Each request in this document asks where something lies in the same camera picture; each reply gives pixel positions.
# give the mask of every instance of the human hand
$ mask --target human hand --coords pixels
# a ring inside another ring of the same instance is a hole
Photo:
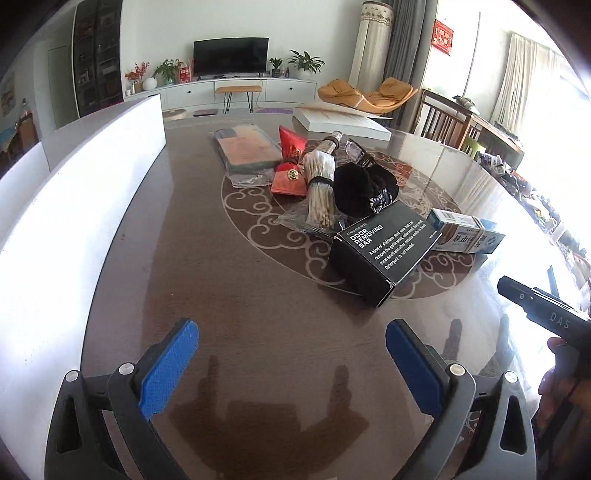
[[[548,339],[548,348],[556,353],[556,347],[565,343],[562,338],[552,337]],[[538,393],[542,395],[537,414],[537,424],[540,430],[548,426],[560,402],[569,394],[569,401],[573,405],[577,405],[587,415],[591,415],[591,380],[580,380],[578,385],[574,378],[558,380],[554,373],[554,367],[552,367],[542,377]]]

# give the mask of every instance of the orange lounge chair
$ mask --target orange lounge chair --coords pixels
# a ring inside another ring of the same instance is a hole
[[[396,110],[404,102],[412,98],[417,91],[408,83],[390,77],[384,80],[377,92],[365,96],[346,81],[336,79],[328,85],[320,87],[318,97],[323,102],[348,106],[374,115],[382,115]]]

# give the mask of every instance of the metal screw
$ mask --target metal screw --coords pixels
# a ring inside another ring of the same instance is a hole
[[[458,364],[453,364],[449,367],[449,371],[454,374],[456,377],[461,377],[463,374],[466,373],[466,369]]]
[[[507,380],[509,383],[516,383],[518,378],[517,375],[515,375],[515,372],[508,371],[505,373],[505,380]]]
[[[76,378],[78,378],[78,372],[76,370],[70,370],[66,373],[67,382],[73,382]]]
[[[133,364],[123,364],[119,367],[119,373],[121,375],[129,375],[132,371],[134,371]]]

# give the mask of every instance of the purple rug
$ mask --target purple rug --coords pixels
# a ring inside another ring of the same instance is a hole
[[[286,113],[291,115],[294,112],[293,108],[259,108],[257,113]]]

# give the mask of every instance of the television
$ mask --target television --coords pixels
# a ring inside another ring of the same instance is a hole
[[[269,39],[214,38],[193,42],[195,76],[262,73],[267,69]]]

